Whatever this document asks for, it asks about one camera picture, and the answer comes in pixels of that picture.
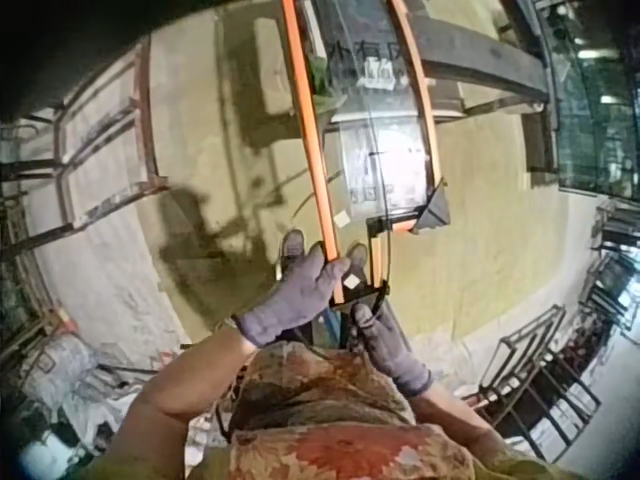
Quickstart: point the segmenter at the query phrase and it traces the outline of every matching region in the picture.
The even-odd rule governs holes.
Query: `glass panel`
[[[540,11],[559,96],[559,183],[639,199],[633,93],[599,8],[564,2]]]
[[[334,213],[401,214],[430,192],[409,61],[383,0],[299,0],[298,19]]]

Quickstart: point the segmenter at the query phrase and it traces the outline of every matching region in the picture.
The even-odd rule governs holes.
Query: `gray work glove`
[[[283,330],[313,320],[327,307],[350,262],[340,258],[324,263],[320,244],[296,259],[262,304],[234,318],[240,333],[256,347],[264,347]]]
[[[351,316],[371,363],[376,370],[391,377],[405,398],[417,397],[431,387],[431,371],[409,351],[400,327],[385,309],[374,316],[369,307],[356,304]]]

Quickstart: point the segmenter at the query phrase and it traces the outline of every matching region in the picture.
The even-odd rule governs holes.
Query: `orange metal bar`
[[[416,226],[416,220],[407,220],[405,222],[394,223],[392,227],[393,232],[409,232]]]
[[[369,239],[371,250],[371,283],[375,288],[382,285],[382,240],[380,236]]]
[[[302,134],[304,148],[309,162],[309,172],[311,173],[311,183],[315,193],[316,206],[320,219],[320,229],[322,239],[327,254],[327,260],[338,258],[338,242],[333,229],[333,214],[329,199],[329,189],[327,187],[327,176],[322,149],[320,148],[320,138],[318,126],[316,124],[315,112],[313,110],[313,100],[311,89],[309,88],[309,77],[302,50],[302,40],[298,29],[298,19],[296,18],[296,7],[294,0],[282,0],[284,9],[284,20],[287,26],[287,37],[289,38],[289,51],[293,64],[293,79],[296,86],[298,99],[298,109],[300,122],[302,123]],[[342,283],[338,282],[333,292],[333,299],[336,303],[344,303],[344,292]]]
[[[387,0],[392,10],[395,12],[398,23],[400,24],[400,30],[404,36],[405,42],[409,49],[409,57],[413,64],[413,71],[415,73],[414,80],[418,85],[418,93],[420,96],[420,102],[422,104],[422,111],[425,117],[425,123],[427,126],[427,136],[429,141],[429,150],[431,153],[431,168],[433,170],[433,180],[437,187],[442,180],[442,170],[440,169],[440,152],[438,150],[438,141],[436,137],[436,122],[433,118],[433,109],[431,108],[431,96],[429,95],[429,89],[427,88],[427,77],[422,67],[422,59],[418,52],[418,45],[416,39],[411,31],[411,26],[407,20],[407,6],[404,0]]]

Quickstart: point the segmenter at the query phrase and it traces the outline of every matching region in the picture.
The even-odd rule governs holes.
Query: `metal frame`
[[[478,413],[496,428],[507,418],[512,419],[519,433],[525,438],[535,455],[545,459],[541,447],[531,436],[529,429],[518,414],[516,408],[518,402],[527,396],[528,399],[533,401],[542,410],[543,418],[549,421],[565,444],[565,448],[553,459],[554,462],[562,457],[569,446],[582,434],[601,405],[600,400],[593,394],[589,387],[584,384],[579,375],[567,365],[561,354],[554,352],[550,348],[550,343],[563,322],[565,314],[566,310],[564,307],[554,305],[540,317],[500,340],[496,348],[496,354],[501,344],[506,345],[510,349],[510,352],[503,364],[498,368],[496,374],[493,375],[491,381],[480,386],[478,394],[475,395],[476,400],[479,401],[474,406]],[[525,345],[524,350],[517,348],[519,344]],[[496,354],[494,354],[491,363],[493,363]],[[574,385],[578,385],[593,401],[594,406],[590,412],[585,411],[583,407],[578,405],[578,403],[570,397],[568,389],[563,388],[558,379],[554,378],[553,372],[550,370],[552,363],[556,368],[561,368],[573,381]],[[554,418],[551,412],[552,407],[547,405],[543,394],[536,389],[535,380],[543,377],[547,381],[547,388],[553,389],[552,394],[554,398],[558,397],[563,400],[581,422],[580,427],[577,428],[573,437],[570,437],[558,420]],[[491,415],[484,409],[494,404],[494,402],[498,402],[500,408],[497,413]]]
[[[73,107],[77,106],[83,94],[94,86],[94,83],[112,64],[105,65],[93,73],[75,90],[64,105],[56,109],[53,119],[54,158],[52,161],[59,165],[54,175],[54,181],[63,224],[3,246],[0,250],[0,259],[12,258],[22,252],[82,232],[111,213],[141,198],[167,189],[166,177],[160,176],[158,173],[153,143],[149,95],[150,53],[151,38],[147,36],[135,47],[135,59],[114,74],[114,76],[118,76],[126,70],[134,69],[133,95],[96,122],[74,152],[65,152],[63,148],[65,120],[71,114]],[[68,193],[68,176],[89,160],[93,154],[131,128],[135,130],[138,157],[144,164],[147,179],[123,188],[104,199],[97,206],[76,215]]]
[[[414,84],[417,86],[416,96],[418,107],[423,114],[425,122],[425,141],[429,144],[431,152],[431,172],[435,186],[442,183],[442,173],[440,167],[440,157],[437,146],[437,136],[435,132],[435,120],[431,107],[431,98],[424,81],[425,72],[420,58],[418,45],[414,38],[414,33],[408,18],[408,10],[403,0],[386,0],[392,20],[396,23],[399,39],[404,43],[408,52]],[[333,260],[339,256],[338,242],[333,224],[333,211],[328,193],[326,164],[321,147],[321,137],[315,117],[312,93],[309,87],[309,76],[306,68],[306,61],[303,51],[303,42],[298,25],[295,0],[282,0],[284,11],[284,23],[288,40],[289,54],[292,64],[292,82],[296,91],[296,106],[302,127],[302,137],[305,146],[309,172],[315,193],[315,201],[320,220],[320,228],[324,240],[325,251],[328,260]],[[420,212],[412,215],[409,219],[383,219],[377,225],[385,230],[410,231],[420,220]],[[370,236],[370,265],[372,268],[372,288],[368,289],[367,297],[384,295],[387,292],[386,285],[382,280],[382,248],[378,234],[382,230],[372,234],[368,228]],[[342,284],[336,285],[333,300],[336,308],[344,307],[345,292]]]

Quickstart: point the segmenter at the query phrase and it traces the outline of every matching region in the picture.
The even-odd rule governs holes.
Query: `workshop floor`
[[[495,37],[497,4],[430,0],[428,8]],[[270,287],[287,229],[320,238],[279,13],[277,1],[237,2],[153,35],[155,143],[172,189],[136,208],[160,288],[194,341]],[[471,103],[482,94],[462,91]],[[556,186],[529,188],[517,116],[439,126],[438,141],[452,224],[393,236],[391,300],[408,336],[450,325],[460,338],[554,276],[567,199]],[[351,226],[339,236],[343,250],[364,239]]]

